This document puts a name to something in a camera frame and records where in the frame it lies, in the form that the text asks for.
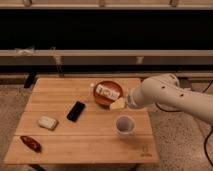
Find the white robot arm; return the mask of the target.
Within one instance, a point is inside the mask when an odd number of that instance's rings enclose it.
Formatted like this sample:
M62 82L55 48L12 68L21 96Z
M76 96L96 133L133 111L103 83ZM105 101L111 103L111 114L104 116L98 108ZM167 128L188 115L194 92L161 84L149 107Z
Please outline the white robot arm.
M213 95L181 88L174 74L144 79L127 93L125 103L131 109L142 109L152 103L161 103L213 126Z

